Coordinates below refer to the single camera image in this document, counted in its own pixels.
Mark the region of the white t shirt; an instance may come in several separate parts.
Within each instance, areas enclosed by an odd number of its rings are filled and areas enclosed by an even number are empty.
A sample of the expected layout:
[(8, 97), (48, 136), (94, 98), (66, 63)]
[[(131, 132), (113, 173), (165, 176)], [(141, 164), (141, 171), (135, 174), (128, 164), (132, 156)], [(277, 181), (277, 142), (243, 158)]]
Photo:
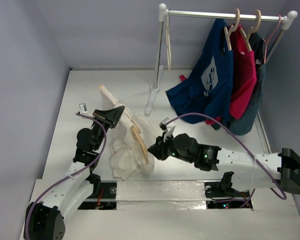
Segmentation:
[(155, 168), (155, 158), (147, 151), (148, 164), (145, 163), (141, 147), (139, 143), (133, 139), (131, 131), (133, 123), (131, 120), (134, 120), (141, 128), (141, 137), (146, 145), (146, 149), (148, 149), (156, 141), (156, 137), (161, 134), (160, 128), (145, 116), (135, 114), (111, 94), (104, 85), (99, 86), (99, 91), (103, 109), (109, 110), (119, 106), (125, 106), (125, 110), (119, 122), (112, 130), (113, 142), (110, 147), (112, 157), (109, 163), (113, 175), (122, 180), (127, 180), (129, 177), (139, 174), (150, 175)]

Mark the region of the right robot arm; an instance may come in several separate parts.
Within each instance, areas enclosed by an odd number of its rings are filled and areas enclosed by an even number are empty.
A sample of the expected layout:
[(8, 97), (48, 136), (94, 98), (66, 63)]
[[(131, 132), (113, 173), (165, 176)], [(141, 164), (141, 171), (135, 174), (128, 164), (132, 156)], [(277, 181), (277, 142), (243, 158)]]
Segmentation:
[(158, 160), (174, 157), (201, 171), (217, 171), (221, 180), (217, 189), (227, 198), (249, 189), (274, 188), (300, 195), (300, 156), (290, 148), (280, 153), (257, 154), (200, 144), (186, 133), (165, 139), (156, 138), (148, 150)]

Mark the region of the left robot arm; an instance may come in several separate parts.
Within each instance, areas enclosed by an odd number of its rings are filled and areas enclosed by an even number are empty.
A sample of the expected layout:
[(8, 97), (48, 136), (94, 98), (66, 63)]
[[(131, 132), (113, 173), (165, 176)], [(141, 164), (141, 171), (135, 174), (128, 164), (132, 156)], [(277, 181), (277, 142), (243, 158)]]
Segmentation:
[(76, 135), (76, 151), (65, 176), (46, 189), (26, 209), (23, 238), (25, 240), (61, 240), (66, 222), (88, 198), (102, 194), (101, 177), (94, 174), (106, 147), (107, 131), (114, 129), (125, 107), (95, 110), (92, 115), (77, 116), (91, 120), (90, 128)]

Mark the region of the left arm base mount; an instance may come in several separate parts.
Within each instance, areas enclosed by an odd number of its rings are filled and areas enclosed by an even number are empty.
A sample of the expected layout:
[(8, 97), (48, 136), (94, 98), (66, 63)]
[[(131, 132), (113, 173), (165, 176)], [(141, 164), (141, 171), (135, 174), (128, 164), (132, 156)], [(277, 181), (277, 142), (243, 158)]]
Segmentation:
[(79, 207), (79, 210), (116, 210), (117, 209), (117, 182), (102, 181), (98, 195), (88, 197)]

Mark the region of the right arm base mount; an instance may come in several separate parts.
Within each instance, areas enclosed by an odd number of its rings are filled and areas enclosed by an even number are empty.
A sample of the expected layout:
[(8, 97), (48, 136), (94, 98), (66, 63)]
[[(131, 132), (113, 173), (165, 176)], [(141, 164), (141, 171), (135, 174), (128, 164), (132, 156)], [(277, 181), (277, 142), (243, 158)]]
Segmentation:
[(223, 174), (221, 180), (206, 181), (204, 183), (206, 208), (207, 209), (252, 209), (252, 202), (249, 190), (238, 191), (233, 188), (232, 178), (234, 172), (229, 171)]

